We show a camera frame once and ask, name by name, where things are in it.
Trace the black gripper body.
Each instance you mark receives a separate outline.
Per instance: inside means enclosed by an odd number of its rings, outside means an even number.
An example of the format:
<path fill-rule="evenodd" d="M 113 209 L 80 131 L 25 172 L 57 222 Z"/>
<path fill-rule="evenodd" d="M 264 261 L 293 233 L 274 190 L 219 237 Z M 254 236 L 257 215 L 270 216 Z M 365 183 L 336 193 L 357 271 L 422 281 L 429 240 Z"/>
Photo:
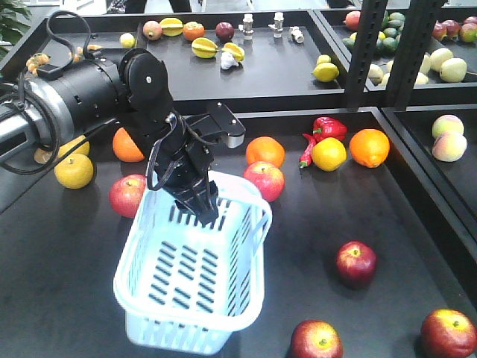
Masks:
<path fill-rule="evenodd" d="M 164 189 L 202 224 L 215 221 L 218 188 L 208 175 L 212 148 L 221 143 L 236 148 L 244 135 L 244 125 L 224 103 L 211 102 L 205 113 L 187 118 L 172 111 L 148 159 L 147 188 Z"/>

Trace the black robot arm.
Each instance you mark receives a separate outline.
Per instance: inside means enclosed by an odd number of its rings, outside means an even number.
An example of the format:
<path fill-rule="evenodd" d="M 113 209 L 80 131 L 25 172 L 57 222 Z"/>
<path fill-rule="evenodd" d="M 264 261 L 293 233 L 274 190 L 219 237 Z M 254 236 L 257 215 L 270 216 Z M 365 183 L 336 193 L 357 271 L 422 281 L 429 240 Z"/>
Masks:
<path fill-rule="evenodd" d="M 33 77 L 21 73 L 1 88 L 1 165 L 27 151 L 52 155 L 82 134 L 96 134 L 120 122 L 148 158 L 147 186 L 164 189 L 178 207 L 202 224 L 218 217 L 218 188 L 209 179 L 214 145 L 242 144 L 245 129 L 224 104 L 212 102 L 204 114 L 184 117 L 174 107 L 165 64 L 143 48 L 85 49 L 79 61 L 45 64 Z"/>

